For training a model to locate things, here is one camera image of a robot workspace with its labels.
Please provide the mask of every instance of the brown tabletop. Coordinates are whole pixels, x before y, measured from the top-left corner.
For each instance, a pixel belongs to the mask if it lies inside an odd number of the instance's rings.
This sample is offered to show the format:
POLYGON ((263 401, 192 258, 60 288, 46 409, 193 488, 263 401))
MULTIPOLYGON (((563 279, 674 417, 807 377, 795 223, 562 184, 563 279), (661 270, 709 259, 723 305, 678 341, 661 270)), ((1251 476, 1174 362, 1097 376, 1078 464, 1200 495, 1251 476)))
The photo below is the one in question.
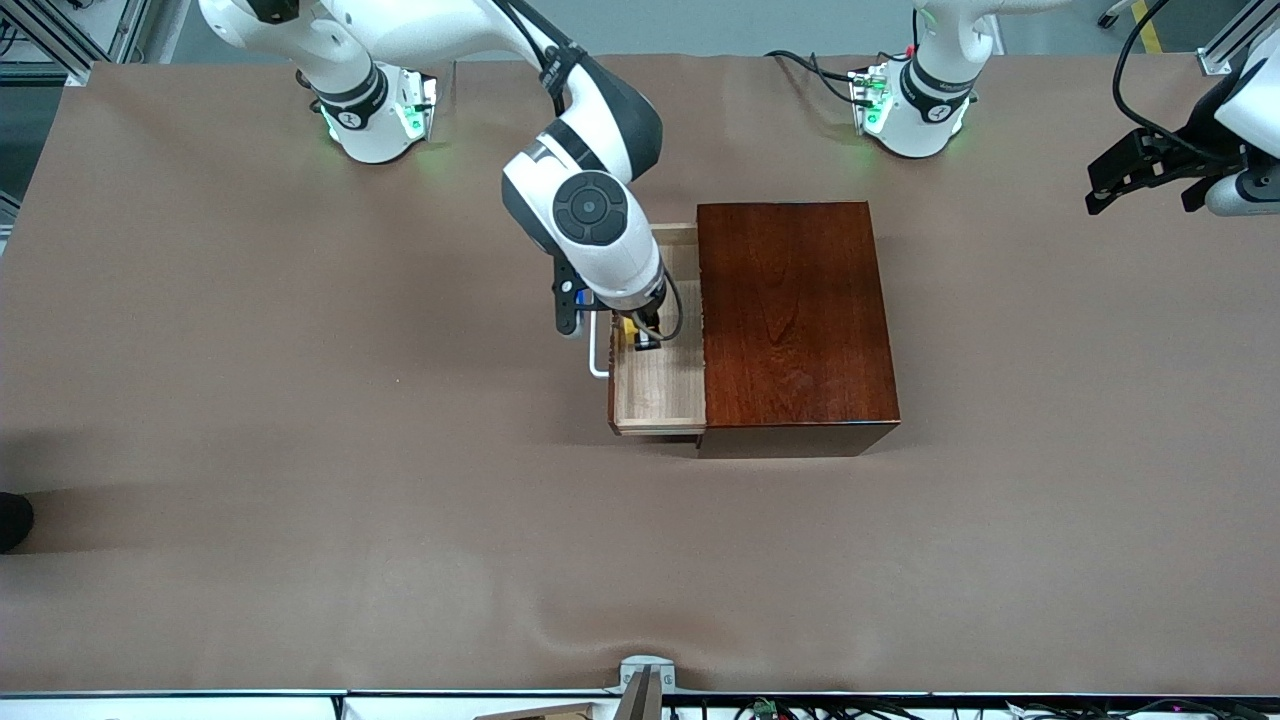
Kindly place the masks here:
MULTIPOLYGON (((448 142, 328 143, 288 67, 104 65, 3 260, 0 688, 1267 693, 1280 676, 1280 219, 1084 213, 1111 60, 1000 58, 888 156, 773 60, 611 58, 654 222, 869 200, 902 425, 708 461, 614 438, 503 211, 549 119, 465 64, 448 142)), ((829 63, 840 67, 838 60, 829 63)), ((1207 82, 1134 58, 1178 122, 1207 82)))

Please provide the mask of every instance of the floor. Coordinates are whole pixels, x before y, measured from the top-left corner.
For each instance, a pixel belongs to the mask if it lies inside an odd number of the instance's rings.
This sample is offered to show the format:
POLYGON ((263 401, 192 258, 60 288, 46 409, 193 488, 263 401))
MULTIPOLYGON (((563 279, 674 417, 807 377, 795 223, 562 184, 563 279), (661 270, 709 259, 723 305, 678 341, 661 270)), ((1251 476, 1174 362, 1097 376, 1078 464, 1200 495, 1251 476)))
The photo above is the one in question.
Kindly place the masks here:
MULTIPOLYGON (((1010 54, 1115 54, 1133 27, 1133 17, 1126 13, 1114 28, 1098 28, 1094 20, 1110 3, 1076 0, 1051 13, 1004 17, 1005 49, 1010 54)), ((1162 50, 1193 50, 1243 3, 1172 4, 1156 23, 1162 50)), ((803 13, 796 12, 796 4, 772 0, 540 0, 538 6, 602 55, 760 55, 780 47, 829 55, 896 51, 910 41, 904 0, 806 0, 803 13)), ((205 24, 196 0, 154 0, 148 23, 142 49, 150 61, 284 61, 221 42, 205 24)), ((490 58, 502 55, 480 56, 490 58)), ((60 88, 0 87, 0 190, 18 199, 26 193, 59 95, 60 88)))

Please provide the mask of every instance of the dark brown wood top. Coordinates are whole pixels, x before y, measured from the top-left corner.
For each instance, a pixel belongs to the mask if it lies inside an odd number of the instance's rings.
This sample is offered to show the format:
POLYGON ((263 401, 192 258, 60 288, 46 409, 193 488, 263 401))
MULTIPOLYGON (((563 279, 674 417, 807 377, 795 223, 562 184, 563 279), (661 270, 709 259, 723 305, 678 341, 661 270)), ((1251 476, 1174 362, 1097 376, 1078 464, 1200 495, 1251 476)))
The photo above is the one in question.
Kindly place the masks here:
POLYGON ((897 420, 865 202, 698 206, 707 427, 897 420))

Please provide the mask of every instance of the wooden cabinet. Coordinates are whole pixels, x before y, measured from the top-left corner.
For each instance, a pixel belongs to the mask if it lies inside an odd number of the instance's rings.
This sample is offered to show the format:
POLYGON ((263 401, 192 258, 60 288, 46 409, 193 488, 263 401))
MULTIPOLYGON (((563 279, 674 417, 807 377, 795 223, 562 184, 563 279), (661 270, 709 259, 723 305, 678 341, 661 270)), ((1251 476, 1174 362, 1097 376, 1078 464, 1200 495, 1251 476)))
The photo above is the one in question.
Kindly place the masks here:
MULTIPOLYGON (((709 457, 858 455, 900 421, 865 202, 700 205, 654 228, 685 327, 637 352, 616 322, 609 424, 709 457)), ((675 302, 663 307, 664 327, 675 302)))

